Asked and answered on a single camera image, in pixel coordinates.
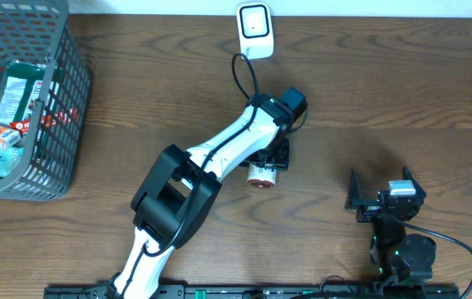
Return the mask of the green lid jar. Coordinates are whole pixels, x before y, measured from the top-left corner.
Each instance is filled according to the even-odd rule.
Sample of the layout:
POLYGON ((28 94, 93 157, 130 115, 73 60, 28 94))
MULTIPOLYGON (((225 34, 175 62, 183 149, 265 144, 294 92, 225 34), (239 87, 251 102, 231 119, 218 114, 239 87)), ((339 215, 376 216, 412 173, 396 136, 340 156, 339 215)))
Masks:
POLYGON ((276 184, 277 170, 249 165, 247 182, 260 189, 272 188, 276 184))

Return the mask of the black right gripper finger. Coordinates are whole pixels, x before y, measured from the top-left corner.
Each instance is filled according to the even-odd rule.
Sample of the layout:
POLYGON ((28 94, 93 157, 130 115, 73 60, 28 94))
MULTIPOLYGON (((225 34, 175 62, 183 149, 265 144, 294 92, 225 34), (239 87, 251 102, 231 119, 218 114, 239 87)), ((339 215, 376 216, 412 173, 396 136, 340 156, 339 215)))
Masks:
POLYGON ((424 191, 424 189, 417 183, 417 181, 415 180, 406 165, 404 165, 402 168, 402 177, 404 180, 410 180, 412 182, 416 192, 424 191))
POLYGON ((346 202, 344 204, 344 209, 357 209, 360 205, 361 205, 360 184, 356 176, 356 171, 352 169, 346 202))

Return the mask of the red white snack bar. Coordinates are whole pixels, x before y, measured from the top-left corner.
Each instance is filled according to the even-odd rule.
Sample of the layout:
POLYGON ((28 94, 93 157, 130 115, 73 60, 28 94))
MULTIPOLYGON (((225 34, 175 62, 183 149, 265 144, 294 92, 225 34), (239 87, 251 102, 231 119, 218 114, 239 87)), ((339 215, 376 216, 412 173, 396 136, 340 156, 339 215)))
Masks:
MULTIPOLYGON (((56 126, 58 122, 62 124, 69 124, 72 121, 77 122, 79 120, 79 113, 77 108, 70 109, 68 112, 60 111, 54 116, 44 115, 41 118, 41 123, 46 127, 50 128, 56 126)), ((30 129, 31 120, 20 120, 13 121, 9 124, 12 129, 18 130, 22 135, 25 135, 30 129)))

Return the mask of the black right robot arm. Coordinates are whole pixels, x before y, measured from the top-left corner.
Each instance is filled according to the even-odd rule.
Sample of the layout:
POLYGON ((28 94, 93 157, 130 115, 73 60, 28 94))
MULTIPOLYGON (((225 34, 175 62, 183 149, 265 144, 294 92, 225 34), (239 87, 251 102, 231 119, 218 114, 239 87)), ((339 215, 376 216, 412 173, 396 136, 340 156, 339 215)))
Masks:
POLYGON ((361 185, 356 173, 351 172, 345 208, 356 211, 357 222, 371 224, 371 260, 394 283, 423 282, 433 276, 435 241, 406 232, 407 222, 420 212, 425 197, 425 190, 406 167, 402 169, 402 179, 392 180, 375 199, 361 196, 361 185))

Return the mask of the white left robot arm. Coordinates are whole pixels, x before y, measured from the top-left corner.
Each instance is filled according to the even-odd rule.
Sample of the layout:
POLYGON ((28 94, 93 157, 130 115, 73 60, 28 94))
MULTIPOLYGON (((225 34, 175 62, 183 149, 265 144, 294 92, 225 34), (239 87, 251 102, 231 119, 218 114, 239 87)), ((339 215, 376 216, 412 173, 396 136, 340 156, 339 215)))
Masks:
POLYGON ((215 137, 182 150, 164 149, 131 201, 135 240, 124 270, 108 286, 111 298, 149 298, 170 254, 204 223, 222 180, 236 167, 286 169, 286 136, 307 109, 291 87, 276 98, 247 97, 243 114, 215 137))

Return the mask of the green white wipes pack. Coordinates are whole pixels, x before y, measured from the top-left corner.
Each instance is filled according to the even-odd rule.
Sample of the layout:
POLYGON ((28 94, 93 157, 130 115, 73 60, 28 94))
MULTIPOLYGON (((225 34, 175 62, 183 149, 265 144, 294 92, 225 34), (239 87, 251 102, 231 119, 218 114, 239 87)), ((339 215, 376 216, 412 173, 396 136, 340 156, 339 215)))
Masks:
POLYGON ((47 67, 14 62, 7 69, 7 81, 0 100, 0 125, 10 127, 13 121, 28 120, 40 99, 47 67))

